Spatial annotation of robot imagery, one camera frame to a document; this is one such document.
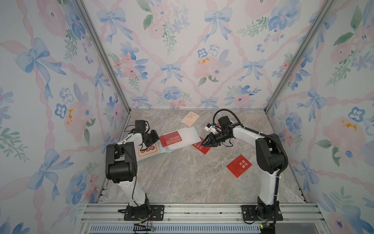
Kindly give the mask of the red card white text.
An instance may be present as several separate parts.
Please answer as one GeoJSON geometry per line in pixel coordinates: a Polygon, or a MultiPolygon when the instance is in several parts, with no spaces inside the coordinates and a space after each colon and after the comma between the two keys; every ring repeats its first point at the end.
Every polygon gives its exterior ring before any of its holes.
{"type": "Polygon", "coordinates": [[[159,137],[161,145],[163,147],[178,143],[182,141],[182,138],[178,131],[174,131],[159,137]]]}

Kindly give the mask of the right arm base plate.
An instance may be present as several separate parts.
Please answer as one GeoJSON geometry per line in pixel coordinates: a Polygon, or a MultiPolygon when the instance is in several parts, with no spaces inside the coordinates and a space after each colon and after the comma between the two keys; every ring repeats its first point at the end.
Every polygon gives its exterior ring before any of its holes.
{"type": "Polygon", "coordinates": [[[241,205],[240,208],[244,221],[273,221],[275,216],[277,221],[283,221],[279,204],[276,205],[276,209],[273,205],[260,208],[257,205],[241,205]]]}

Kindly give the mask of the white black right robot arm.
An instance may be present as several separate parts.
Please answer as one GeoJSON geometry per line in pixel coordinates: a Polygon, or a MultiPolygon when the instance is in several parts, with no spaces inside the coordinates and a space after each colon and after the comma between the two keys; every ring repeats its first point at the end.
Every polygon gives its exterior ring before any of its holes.
{"type": "Polygon", "coordinates": [[[201,145],[213,148],[223,145],[226,140],[238,138],[256,148],[257,164],[262,170],[262,186],[258,196],[258,217],[262,220],[275,218],[278,213],[278,191],[281,173],[288,167],[288,158],[278,135],[267,135],[245,127],[240,122],[232,123],[229,117],[219,119],[219,124],[207,124],[209,134],[201,145]]]}

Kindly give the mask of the red card gold text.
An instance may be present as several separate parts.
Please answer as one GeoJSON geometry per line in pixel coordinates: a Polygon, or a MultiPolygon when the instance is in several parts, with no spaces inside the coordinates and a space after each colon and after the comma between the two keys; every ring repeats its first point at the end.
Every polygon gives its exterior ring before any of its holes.
{"type": "Polygon", "coordinates": [[[239,178],[245,171],[252,166],[247,158],[239,155],[231,163],[227,165],[227,169],[236,177],[239,178]]]}

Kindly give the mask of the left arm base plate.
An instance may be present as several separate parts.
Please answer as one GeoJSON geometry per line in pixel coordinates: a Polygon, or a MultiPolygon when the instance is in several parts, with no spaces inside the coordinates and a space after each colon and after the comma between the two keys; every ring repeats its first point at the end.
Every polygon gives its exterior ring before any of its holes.
{"type": "Polygon", "coordinates": [[[125,221],[163,221],[164,205],[142,205],[139,207],[127,206],[124,212],[125,221]]]}

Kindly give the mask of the pink good luck card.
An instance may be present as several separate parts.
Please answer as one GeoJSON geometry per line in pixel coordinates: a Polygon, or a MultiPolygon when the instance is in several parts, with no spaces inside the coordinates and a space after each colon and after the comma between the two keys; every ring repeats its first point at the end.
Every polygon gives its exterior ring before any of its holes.
{"type": "Polygon", "coordinates": [[[181,123],[188,126],[192,127],[193,124],[198,120],[200,116],[196,114],[195,112],[190,111],[182,120],[181,123]]]}

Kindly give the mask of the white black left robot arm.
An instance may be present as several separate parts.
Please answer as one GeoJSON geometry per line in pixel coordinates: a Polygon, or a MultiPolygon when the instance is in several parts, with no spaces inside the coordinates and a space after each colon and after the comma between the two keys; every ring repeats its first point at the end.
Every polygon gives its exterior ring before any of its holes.
{"type": "Polygon", "coordinates": [[[122,141],[106,146],[106,178],[119,184],[129,200],[126,210],[136,215],[151,212],[147,195],[137,183],[137,160],[158,140],[157,132],[150,129],[147,121],[137,120],[122,141]]]}

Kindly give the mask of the cream card red circles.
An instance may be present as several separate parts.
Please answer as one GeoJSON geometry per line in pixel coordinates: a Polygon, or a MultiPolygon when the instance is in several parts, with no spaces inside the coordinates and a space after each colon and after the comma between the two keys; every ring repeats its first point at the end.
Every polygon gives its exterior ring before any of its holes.
{"type": "Polygon", "coordinates": [[[137,148],[137,160],[143,160],[160,153],[160,149],[157,144],[146,147],[144,144],[137,148]]]}

